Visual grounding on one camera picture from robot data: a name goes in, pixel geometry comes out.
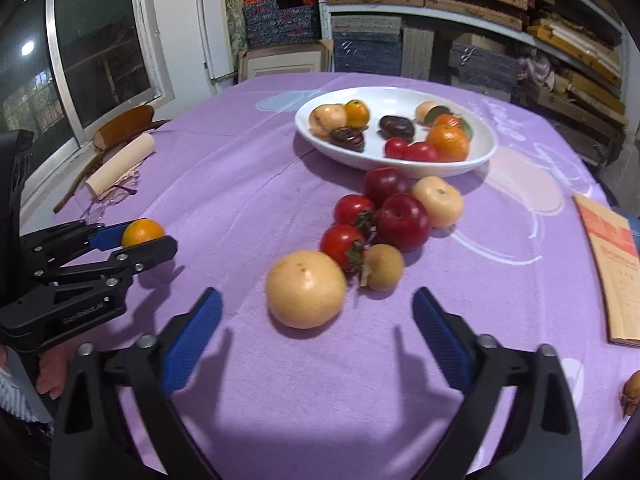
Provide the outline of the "person's left hand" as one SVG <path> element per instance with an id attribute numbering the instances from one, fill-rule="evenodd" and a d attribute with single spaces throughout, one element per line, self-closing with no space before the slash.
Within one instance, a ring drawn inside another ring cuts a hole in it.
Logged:
<path id="1" fill-rule="evenodd" d="M 64 344 L 59 344 L 39 358 L 39 374 L 36 390 L 42 396 L 56 400 L 64 391 L 67 375 L 67 352 Z"/>

